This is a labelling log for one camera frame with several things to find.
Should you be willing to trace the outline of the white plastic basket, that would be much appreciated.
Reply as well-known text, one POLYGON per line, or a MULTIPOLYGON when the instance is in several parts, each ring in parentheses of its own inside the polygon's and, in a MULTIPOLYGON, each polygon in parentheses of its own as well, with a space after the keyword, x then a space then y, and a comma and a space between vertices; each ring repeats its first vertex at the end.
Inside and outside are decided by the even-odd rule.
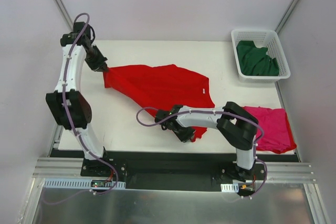
POLYGON ((275 31, 234 29, 231 37, 241 82, 274 83, 290 77, 287 59, 275 31))

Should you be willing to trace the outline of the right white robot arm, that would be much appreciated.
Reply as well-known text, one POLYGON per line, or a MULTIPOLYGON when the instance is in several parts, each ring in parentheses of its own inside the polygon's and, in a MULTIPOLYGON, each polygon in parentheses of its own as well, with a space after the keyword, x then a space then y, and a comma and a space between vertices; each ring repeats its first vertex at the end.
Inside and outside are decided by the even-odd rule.
POLYGON ((155 123, 163 130, 171 130, 181 142, 196 136, 196 128, 219 130, 224 139, 236 149, 236 164, 226 168, 232 179, 245 182, 255 173, 256 134, 258 120, 234 102, 222 108, 192 108, 175 105, 171 110, 158 110, 155 123))

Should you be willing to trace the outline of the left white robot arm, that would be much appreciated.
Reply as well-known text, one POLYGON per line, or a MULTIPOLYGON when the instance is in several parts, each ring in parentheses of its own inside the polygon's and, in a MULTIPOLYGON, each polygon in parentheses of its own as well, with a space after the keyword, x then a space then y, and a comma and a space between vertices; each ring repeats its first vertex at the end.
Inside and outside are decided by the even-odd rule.
POLYGON ((86 160, 96 160, 93 170, 99 176, 111 171, 105 160, 105 149, 93 131, 92 109, 81 93, 83 65, 94 72, 107 72, 107 58, 93 43, 94 29, 85 22, 74 22, 70 33, 60 39, 62 65, 55 90, 46 94, 46 103, 56 123, 71 132, 83 150, 86 160))

